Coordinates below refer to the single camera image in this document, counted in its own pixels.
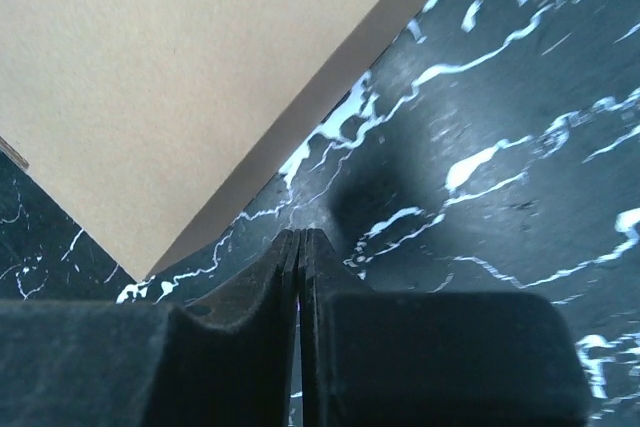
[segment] black object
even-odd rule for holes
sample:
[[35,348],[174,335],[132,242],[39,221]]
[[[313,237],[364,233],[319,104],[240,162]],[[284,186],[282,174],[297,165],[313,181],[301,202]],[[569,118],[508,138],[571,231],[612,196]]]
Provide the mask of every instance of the black object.
[[307,427],[586,425],[545,300],[377,293],[317,230],[281,233],[186,311],[0,303],[0,425],[286,425],[298,294]]

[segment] marble table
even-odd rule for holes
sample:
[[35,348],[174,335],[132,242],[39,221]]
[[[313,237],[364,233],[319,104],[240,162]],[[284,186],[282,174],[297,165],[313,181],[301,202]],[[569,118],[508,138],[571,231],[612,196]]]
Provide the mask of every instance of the marble table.
[[640,425],[639,1],[425,0],[224,235],[142,283],[2,157],[0,296],[187,302],[318,227],[378,289],[545,296],[592,425]]

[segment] box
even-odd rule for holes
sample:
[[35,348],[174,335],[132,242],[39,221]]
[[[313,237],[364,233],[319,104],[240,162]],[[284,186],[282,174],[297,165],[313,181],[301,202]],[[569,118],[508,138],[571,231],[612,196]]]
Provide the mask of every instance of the box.
[[0,136],[136,280],[214,240],[425,0],[0,0]]

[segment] black marble surface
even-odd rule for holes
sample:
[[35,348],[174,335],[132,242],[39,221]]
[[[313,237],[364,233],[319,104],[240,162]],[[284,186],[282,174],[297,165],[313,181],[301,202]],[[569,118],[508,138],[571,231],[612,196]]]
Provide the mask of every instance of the black marble surface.
[[544,295],[592,425],[637,426],[639,139],[640,0],[428,0],[229,230],[146,282],[1,158],[0,296],[186,302],[319,227],[379,289]]

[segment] cardboard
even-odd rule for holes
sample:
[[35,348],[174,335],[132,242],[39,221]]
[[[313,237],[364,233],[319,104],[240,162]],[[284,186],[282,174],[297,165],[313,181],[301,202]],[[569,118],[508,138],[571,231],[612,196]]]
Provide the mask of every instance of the cardboard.
[[0,0],[0,136],[134,279],[214,240],[425,0]]

